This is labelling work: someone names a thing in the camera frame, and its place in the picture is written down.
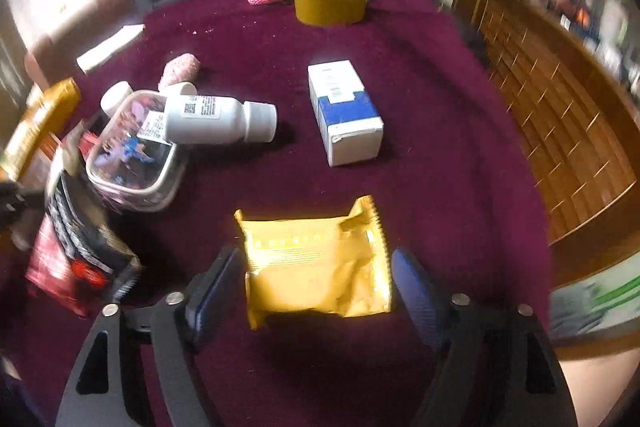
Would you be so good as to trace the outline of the red foil packet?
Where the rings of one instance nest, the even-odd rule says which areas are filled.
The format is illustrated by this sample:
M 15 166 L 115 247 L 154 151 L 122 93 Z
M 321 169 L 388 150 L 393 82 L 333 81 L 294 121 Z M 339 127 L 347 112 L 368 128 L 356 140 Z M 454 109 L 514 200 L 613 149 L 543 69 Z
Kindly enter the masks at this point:
M 66 256 L 47 212 L 32 248 L 26 279 L 81 317 L 96 306 L 106 285 L 106 276 L 88 261 Z

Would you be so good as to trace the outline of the black foil snack pouch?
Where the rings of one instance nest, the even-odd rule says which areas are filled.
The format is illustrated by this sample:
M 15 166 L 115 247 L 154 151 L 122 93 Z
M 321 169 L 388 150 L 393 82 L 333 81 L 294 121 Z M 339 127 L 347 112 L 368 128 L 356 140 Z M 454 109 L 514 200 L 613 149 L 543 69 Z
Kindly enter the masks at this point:
M 142 270 L 138 256 L 112 230 L 110 213 L 86 173 L 81 122 L 55 151 L 46 187 L 47 216 L 62 248 L 67 284 L 62 303 L 80 315 L 100 303 L 118 303 Z

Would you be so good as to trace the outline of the yellow foil packet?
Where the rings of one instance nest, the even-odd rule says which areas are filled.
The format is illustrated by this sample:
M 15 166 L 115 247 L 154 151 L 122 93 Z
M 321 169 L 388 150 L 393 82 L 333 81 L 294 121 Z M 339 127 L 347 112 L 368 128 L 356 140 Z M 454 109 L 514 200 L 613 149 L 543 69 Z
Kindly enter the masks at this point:
M 273 314 L 392 311 L 390 253 L 372 196 L 356 199 L 341 217 L 256 221 L 240 210 L 234 217 L 244 235 L 251 329 Z

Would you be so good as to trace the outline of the white blue medicine box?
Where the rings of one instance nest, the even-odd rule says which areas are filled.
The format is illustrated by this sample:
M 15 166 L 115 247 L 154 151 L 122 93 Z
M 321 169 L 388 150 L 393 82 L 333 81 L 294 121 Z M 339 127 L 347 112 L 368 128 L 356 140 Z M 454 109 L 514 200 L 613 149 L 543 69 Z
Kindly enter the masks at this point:
M 329 166 L 377 158 L 384 122 L 352 63 L 309 65 L 308 88 Z

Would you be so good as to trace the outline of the large white plastic bottle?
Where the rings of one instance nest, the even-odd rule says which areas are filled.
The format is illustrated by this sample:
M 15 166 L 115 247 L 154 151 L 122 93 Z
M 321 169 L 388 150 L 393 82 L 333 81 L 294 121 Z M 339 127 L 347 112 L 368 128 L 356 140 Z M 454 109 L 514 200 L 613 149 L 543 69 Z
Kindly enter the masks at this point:
M 177 95 L 165 105 L 165 138 L 181 145 L 269 143 L 277 127 L 277 107 L 269 103 Z

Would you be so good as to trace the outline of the white pill bottle red label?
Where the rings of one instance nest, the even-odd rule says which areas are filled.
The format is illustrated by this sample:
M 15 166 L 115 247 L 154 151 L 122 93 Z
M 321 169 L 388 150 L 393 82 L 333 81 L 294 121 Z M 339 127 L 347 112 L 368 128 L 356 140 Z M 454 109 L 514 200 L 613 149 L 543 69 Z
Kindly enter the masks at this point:
M 116 82 L 102 95 L 100 101 L 102 112 L 108 118 L 113 117 L 117 109 L 119 109 L 119 106 L 122 105 L 122 102 L 125 101 L 132 92 L 134 92 L 134 90 L 132 90 L 128 81 L 120 80 Z

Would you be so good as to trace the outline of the small white bottle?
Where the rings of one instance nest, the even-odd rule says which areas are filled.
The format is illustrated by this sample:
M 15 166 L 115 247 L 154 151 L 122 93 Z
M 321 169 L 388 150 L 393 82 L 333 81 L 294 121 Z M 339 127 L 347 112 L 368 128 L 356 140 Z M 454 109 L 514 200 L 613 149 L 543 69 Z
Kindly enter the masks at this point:
M 192 96 L 198 94 L 198 89 L 190 82 L 178 82 L 171 84 L 170 86 L 163 87 L 163 95 L 167 98 L 178 95 Z

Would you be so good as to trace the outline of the yellow taped cardboard tray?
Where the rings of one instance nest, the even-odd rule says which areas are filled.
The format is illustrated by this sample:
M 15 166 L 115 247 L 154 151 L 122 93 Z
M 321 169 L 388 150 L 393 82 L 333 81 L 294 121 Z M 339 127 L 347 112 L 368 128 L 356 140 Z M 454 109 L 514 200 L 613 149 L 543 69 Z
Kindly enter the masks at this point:
M 55 83 L 43 91 L 25 113 L 1 155 L 1 181 L 18 181 L 42 142 L 59 135 L 81 101 L 73 78 Z

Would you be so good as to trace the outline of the pink fluffy pompom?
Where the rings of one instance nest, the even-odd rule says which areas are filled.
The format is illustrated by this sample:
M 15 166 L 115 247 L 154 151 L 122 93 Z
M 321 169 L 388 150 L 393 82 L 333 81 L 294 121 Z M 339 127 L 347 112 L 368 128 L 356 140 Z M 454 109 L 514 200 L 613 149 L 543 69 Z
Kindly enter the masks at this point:
M 158 91 L 165 92 L 175 84 L 193 82 L 201 69 L 201 62 L 191 53 L 183 53 L 170 60 L 160 76 Z

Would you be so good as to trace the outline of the wooden shelf cabinet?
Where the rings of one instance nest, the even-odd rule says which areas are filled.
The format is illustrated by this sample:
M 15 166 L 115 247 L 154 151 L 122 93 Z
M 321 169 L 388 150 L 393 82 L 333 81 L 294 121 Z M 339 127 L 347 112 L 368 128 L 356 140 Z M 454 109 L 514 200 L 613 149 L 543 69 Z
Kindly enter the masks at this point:
M 639 112 L 578 39 L 524 0 L 454 0 L 487 46 L 550 219 L 554 287 L 639 250 Z

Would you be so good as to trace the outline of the white paper booklet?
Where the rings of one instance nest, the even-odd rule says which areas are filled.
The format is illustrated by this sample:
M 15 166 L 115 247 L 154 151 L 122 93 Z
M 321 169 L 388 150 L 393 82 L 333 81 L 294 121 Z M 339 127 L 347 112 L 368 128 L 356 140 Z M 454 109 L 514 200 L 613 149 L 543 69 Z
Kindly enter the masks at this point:
M 91 72 L 114 54 L 129 46 L 134 40 L 143 34 L 145 24 L 126 25 L 108 37 L 94 48 L 81 54 L 77 64 L 83 72 Z

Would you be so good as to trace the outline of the yellow tape roll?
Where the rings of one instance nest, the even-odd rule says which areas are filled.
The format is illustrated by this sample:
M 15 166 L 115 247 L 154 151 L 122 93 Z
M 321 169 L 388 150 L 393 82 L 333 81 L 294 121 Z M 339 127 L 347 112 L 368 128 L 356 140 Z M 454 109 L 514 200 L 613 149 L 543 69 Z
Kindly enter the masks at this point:
M 361 22 L 368 0 L 294 0 L 295 16 L 314 27 L 346 26 Z

